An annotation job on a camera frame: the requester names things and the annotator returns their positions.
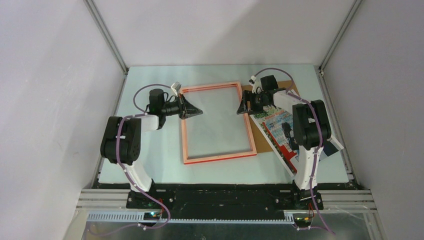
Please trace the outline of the clear acrylic sheet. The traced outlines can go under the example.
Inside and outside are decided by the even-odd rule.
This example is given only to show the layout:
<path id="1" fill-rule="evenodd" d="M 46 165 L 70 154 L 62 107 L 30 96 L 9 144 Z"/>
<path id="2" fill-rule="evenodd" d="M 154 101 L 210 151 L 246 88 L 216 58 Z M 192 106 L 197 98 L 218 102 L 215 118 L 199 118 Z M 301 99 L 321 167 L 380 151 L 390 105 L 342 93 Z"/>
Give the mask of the clear acrylic sheet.
<path id="1" fill-rule="evenodd" d="M 236 87 L 189 91 L 184 96 L 203 111 L 185 120 L 190 161 L 252 150 L 245 118 L 236 114 L 241 103 Z"/>

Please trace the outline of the colourful printed photo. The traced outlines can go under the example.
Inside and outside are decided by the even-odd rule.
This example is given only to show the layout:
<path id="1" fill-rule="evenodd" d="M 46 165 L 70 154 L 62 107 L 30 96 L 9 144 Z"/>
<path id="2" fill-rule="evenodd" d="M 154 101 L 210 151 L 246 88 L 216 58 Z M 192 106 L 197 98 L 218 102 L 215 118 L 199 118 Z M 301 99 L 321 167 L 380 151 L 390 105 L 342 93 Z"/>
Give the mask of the colourful printed photo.
<path id="1" fill-rule="evenodd" d="M 285 88 L 265 91 L 274 92 L 274 105 L 265 106 L 261 113 L 248 113 L 248 115 L 267 138 L 267 142 L 288 174 L 294 177 L 299 167 L 300 146 L 295 138 L 292 110 L 294 105 L 306 103 L 296 99 L 298 95 Z"/>

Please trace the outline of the orange wooden picture frame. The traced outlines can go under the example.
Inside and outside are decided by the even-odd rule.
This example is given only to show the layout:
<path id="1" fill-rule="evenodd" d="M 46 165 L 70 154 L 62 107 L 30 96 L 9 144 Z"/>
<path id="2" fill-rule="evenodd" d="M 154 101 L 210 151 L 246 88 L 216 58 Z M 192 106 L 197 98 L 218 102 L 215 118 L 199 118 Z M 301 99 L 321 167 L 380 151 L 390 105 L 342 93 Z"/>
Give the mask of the orange wooden picture frame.
<path id="1" fill-rule="evenodd" d="M 184 95 L 185 93 L 188 93 L 190 91 L 203 91 L 203 90 L 212 90 L 212 89 L 221 89 L 221 88 L 228 88 L 228 87 L 236 87 L 239 95 L 239 99 L 241 101 L 242 98 L 242 87 L 240 82 L 234 81 L 234 82 L 226 82 L 226 83 L 215 83 L 215 84 L 207 84 L 207 85 L 200 85 L 200 86 L 190 86 L 190 87 L 184 87 L 181 89 L 181 93 Z M 244 158 L 244 157 L 251 157 L 255 156 L 257 154 L 255 141 L 251 129 L 251 124 L 249 121 L 249 117 L 247 114 L 242 114 L 244 117 L 244 121 L 246 123 L 246 127 L 248 129 L 248 137 L 249 142 L 251 144 L 252 150 L 249 152 L 243 152 L 243 153 L 234 153 L 234 154 L 226 154 L 226 155 L 219 155 L 216 158 L 214 157 L 205 157 L 200 159 L 188 159 L 188 140 L 187 140 L 187 132 L 186 132 L 186 123 L 185 120 L 181 121 L 181 141 L 182 141 L 182 158 L 183 163 L 185 165 L 189 164 L 198 164 L 198 163 L 206 163 L 206 162 L 214 162 L 214 161 L 221 161 L 221 160 L 230 160 L 235 158 Z"/>

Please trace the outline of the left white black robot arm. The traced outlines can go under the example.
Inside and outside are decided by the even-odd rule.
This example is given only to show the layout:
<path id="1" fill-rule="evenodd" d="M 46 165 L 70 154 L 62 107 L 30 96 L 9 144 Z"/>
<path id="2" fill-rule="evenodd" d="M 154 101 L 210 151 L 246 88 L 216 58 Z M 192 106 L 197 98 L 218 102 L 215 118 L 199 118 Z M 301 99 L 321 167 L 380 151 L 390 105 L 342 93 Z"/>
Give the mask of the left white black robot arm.
<path id="1" fill-rule="evenodd" d="M 160 130 L 166 117 L 178 116 L 185 120 L 202 115 L 203 111 L 191 104 L 182 93 L 176 93 L 171 101 L 159 88 L 149 91 L 148 101 L 145 113 L 108 118 L 100 155 L 111 164 L 120 166 L 131 190 L 140 193 L 138 201 L 145 208 L 153 208 L 158 202 L 158 194 L 150 190 L 153 179 L 142 166 L 136 166 L 141 153 L 142 133 Z"/>

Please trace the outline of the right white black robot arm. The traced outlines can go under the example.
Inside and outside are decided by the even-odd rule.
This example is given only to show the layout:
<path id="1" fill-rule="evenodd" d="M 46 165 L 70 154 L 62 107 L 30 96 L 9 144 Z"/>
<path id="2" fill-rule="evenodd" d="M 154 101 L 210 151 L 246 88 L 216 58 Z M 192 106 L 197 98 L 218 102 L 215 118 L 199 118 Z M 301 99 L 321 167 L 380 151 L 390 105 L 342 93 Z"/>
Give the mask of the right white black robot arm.
<path id="1" fill-rule="evenodd" d="M 306 190 L 317 185 L 316 173 L 318 161 L 324 148 L 324 142 L 331 135 L 325 104 L 322 100 L 308 101 L 287 88 L 279 88 L 273 75 L 249 80 L 251 90 L 242 93 L 240 105 L 236 111 L 241 114 L 262 114 L 266 106 L 277 107 L 292 115 L 292 131 L 299 147 L 299 166 L 294 183 L 298 191 L 291 194 L 291 204 L 304 209 L 311 202 Z"/>

